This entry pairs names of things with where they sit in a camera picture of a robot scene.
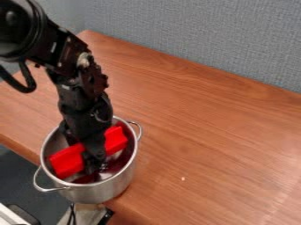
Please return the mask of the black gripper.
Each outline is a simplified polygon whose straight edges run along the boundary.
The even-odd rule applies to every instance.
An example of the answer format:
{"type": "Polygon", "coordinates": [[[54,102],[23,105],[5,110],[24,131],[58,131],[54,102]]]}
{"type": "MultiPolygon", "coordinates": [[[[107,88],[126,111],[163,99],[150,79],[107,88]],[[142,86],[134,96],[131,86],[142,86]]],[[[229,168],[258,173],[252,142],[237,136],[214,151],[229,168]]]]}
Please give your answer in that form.
{"type": "Polygon", "coordinates": [[[83,144],[84,172],[91,175],[106,163],[104,130],[111,125],[112,107],[103,92],[87,98],[82,91],[59,91],[59,111],[63,121],[59,131],[70,145],[83,144]]]}

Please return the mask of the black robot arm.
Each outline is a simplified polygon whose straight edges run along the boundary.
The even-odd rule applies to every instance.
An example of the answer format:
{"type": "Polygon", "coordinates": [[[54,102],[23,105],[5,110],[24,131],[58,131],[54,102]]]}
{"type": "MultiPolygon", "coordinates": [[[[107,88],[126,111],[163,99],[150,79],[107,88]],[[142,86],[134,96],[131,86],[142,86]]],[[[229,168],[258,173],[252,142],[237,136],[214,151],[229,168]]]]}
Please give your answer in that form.
{"type": "Polygon", "coordinates": [[[0,65],[0,78],[21,93],[36,89],[27,62],[43,67],[56,87],[59,125],[67,141],[84,146],[87,173],[106,165],[104,131],[111,126],[108,77],[86,42],[47,17],[35,0],[0,0],[0,61],[19,64],[19,82],[0,65]]]}

